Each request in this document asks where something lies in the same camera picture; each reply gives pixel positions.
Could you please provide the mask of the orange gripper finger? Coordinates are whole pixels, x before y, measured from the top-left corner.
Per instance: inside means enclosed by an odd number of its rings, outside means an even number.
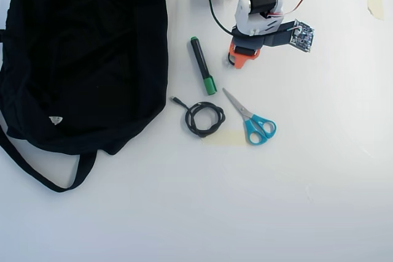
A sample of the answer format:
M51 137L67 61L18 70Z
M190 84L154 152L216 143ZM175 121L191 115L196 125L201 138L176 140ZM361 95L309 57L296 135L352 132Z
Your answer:
M260 49L254 50L251 48L241 47L235 45L234 42L230 44L228 51L228 62L236 69L241 69L248 60L255 60L260 55Z

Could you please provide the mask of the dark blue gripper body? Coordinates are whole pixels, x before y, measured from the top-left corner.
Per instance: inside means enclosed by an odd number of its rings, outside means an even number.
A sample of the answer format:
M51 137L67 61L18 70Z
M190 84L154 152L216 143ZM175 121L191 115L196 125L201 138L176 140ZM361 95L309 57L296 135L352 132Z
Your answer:
M264 45L269 47L286 45L290 42L292 35L292 32L289 31L289 29L293 28L294 24L295 21L282 23L276 32L266 34L264 36L246 36L241 34L237 27L234 27L232 30L233 43L236 46L248 48L250 50L259 50Z

